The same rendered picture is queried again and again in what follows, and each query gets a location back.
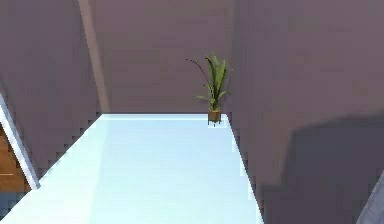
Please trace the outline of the green house plant brown pot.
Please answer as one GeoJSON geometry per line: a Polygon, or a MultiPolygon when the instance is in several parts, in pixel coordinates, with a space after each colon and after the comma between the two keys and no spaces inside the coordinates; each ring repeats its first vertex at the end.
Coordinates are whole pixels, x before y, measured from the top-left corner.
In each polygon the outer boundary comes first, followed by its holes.
{"type": "Polygon", "coordinates": [[[193,99],[208,103],[207,123],[216,125],[222,121],[221,100],[226,94],[230,94],[228,90],[224,90],[224,84],[227,79],[227,63],[225,59],[220,60],[215,52],[212,53],[212,56],[206,55],[204,59],[208,63],[210,76],[207,76],[201,65],[195,60],[186,58],[186,61],[195,64],[206,80],[204,87],[208,90],[208,96],[199,95],[194,96],[193,99]]]}

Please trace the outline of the brown wooden room door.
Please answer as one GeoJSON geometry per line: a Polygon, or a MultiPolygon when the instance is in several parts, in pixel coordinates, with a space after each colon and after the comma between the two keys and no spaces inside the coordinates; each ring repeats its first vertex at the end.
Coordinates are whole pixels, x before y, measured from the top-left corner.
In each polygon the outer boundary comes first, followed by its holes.
{"type": "Polygon", "coordinates": [[[31,159],[0,93],[0,192],[29,192],[39,188],[31,159]]]}

